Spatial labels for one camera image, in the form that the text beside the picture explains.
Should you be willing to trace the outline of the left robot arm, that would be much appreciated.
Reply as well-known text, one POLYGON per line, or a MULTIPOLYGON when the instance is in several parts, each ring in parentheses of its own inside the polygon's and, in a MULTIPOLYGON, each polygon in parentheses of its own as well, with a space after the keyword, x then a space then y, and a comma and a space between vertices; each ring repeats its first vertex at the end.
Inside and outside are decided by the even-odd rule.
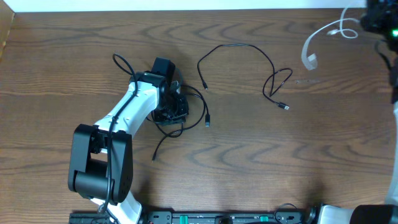
POLYGON ((139 223, 142 205, 131 193, 132 139, 152 115, 157 125, 183 124, 188 114, 181 80, 169 59, 157 57, 152 69, 135 72, 126 94, 93 125, 80 124, 73 133, 68 188, 98 205, 96 213, 72 213, 70 223, 139 223))

